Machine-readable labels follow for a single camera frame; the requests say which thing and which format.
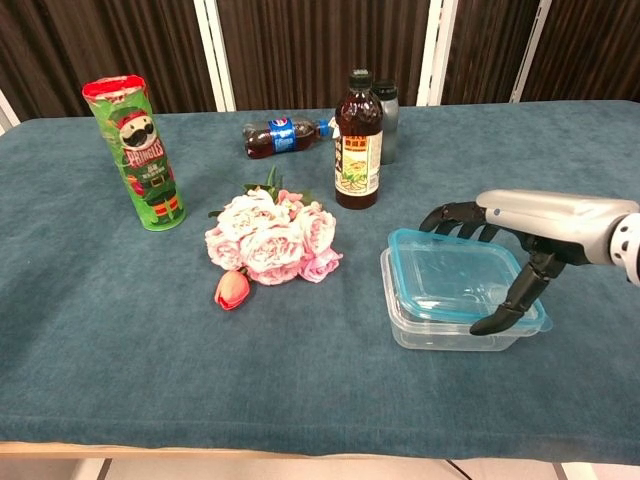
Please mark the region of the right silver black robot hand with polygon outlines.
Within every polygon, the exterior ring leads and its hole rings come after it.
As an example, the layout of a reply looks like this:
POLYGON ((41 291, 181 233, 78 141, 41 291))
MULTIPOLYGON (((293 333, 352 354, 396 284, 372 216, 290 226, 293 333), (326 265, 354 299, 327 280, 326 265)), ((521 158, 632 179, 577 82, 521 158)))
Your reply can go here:
POLYGON ((458 236, 464 239, 480 230, 480 242, 490 242, 504 230, 515 235, 530 254, 506 300, 471 326, 472 335, 486 336, 514 326, 565 266, 615 265, 609 254, 611 236, 616 224, 630 213, 640 213, 640 204, 540 190, 494 189, 473 201, 435 208, 419 229, 447 235, 458 228, 458 236))

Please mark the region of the clear plastic container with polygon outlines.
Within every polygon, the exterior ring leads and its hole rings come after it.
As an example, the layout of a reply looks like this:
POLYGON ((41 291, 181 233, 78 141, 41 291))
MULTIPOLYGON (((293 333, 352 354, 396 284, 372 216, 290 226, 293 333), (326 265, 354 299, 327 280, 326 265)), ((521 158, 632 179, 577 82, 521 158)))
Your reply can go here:
POLYGON ((509 348, 521 338, 549 331, 552 326, 552 320, 542 304, 537 301, 513 327, 498 334, 487 336, 474 336, 471 333, 468 335, 419 335, 402 332, 392 323, 391 330, 396 342, 407 349, 497 352, 509 348))

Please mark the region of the green Pringles can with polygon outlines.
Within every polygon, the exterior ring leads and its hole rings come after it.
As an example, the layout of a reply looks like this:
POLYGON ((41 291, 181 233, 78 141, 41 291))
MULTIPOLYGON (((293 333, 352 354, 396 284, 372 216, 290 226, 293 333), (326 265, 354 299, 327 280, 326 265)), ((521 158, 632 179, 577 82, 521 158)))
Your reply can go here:
POLYGON ((186 217, 167 149, 153 118, 148 87, 138 75, 85 84, 93 113, 142 226, 165 231, 186 217))

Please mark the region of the orange-red tulip bud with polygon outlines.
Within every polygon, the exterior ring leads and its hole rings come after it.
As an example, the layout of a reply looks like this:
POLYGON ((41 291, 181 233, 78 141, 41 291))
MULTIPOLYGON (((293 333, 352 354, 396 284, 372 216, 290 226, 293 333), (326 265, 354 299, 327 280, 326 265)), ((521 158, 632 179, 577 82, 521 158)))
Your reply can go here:
POLYGON ((229 311, 241 305, 250 293, 247 276, 241 271, 227 271, 219 280, 214 293, 214 302, 229 311))

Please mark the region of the teal velvet tablecloth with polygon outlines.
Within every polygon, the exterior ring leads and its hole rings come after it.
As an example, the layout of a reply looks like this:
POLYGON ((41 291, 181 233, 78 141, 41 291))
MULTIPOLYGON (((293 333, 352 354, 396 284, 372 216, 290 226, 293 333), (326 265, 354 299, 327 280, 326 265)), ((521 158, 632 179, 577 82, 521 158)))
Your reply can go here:
POLYGON ((640 288, 569 267, 553 326, 502 352, 393 339, 388 234, 494 188, 640 202, 640 103, 406 108, 377 203, 337 205, 331 143, 261 161, 257 111, 159 115, 187 216, 145 230, 91 118, 0 136, 0 442, 640 464, 640 288), (277 168, 337 220, 340 267, 225 312, 208 214, 277 168))

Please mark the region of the white partition frame post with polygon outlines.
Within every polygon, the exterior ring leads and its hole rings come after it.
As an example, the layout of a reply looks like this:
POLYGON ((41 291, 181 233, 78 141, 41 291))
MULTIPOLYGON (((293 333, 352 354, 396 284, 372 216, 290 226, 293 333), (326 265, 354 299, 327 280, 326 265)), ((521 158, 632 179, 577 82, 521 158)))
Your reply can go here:
POLYGON ((521 101, 552 3, 553 0, 539 0, 538 2, 524 54, 509 98, 510 103, 519 103, 521 101))
POLYGON ((459 0, 430 0, 417 106, 441 104, 459 0))
POLYGON ((207 70, 219 112, 235 112, 227 51, 217 0, 193 0, 207 70))
POLYGON ((0 136, 21 123, 4 92, 0 89, 0 136))

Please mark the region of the grey bottle black cap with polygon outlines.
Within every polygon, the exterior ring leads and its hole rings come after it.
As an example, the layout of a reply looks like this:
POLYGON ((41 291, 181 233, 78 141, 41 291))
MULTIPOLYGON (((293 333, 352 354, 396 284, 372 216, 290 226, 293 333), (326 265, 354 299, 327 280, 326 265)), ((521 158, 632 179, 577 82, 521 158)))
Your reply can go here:
POLYGON ((398 89, 392 80, 383 79, 373 83, 373 92, 379 98, 383 110, 381 163, 389 165, 396 158, 399 121, 398 89))

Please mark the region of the pink artificial flower bouquet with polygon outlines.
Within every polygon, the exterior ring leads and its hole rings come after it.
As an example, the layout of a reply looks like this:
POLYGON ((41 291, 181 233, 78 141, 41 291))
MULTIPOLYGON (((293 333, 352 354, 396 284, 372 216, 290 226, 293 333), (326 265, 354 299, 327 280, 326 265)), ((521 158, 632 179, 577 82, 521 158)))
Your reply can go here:
POLYGON ((306 192, 288 190, 273 167, 262 183, 248 183, 242 194, 208 217, 204 234, 211 262, 248 280, 275 286, 300 277, 323 281, 340 265, 333 248, 337 220, 306 192))

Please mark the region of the blue container lid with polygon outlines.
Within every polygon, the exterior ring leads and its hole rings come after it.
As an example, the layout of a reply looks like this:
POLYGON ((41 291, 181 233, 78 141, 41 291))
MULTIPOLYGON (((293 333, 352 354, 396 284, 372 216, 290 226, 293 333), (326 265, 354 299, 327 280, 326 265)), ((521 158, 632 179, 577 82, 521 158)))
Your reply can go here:
POLYGON ((468 335, 521 272, 500 245, 407 228, 388 235, 381 267, 392 325, 419 335, 468 335))

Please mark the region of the dark sauce bottle yellow label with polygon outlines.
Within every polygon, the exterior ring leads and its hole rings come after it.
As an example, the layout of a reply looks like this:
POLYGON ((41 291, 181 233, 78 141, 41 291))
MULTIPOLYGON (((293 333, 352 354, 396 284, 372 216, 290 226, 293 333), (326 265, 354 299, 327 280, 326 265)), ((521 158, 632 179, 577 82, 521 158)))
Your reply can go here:
POLYGON ((367 69, 350 73, 348 92, 336 107, 334 120, 336 200, 352 210, 369 208, 376 203, 379 189, 383 110, 367 69))

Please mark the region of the Pepsi cola bottle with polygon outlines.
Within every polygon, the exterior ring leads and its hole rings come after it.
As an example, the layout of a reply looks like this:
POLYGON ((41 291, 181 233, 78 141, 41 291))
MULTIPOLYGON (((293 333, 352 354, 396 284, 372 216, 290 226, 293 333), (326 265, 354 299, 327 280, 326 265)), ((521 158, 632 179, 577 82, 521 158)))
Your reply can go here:
POLYGON ((312 121, 302 117, 281 117, 244 126, 245 151, 251 159, 275 154, 304 151, 329 138, 334 128, 327 120, 312 121))

